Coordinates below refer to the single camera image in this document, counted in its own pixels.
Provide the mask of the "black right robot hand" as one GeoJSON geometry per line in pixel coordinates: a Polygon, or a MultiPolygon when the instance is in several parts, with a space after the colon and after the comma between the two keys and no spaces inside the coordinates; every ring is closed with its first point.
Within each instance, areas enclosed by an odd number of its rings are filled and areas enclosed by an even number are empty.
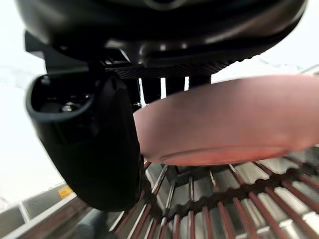
{"type": "Polygon", "coordinates": [[[291,33],[305,0],[18,0],[25,49],[47,73],[26,109],[58,172],[90,207],[130,209],[141,194],[143,155],[133,113],[210,83],[223,68],[291,33]]]}

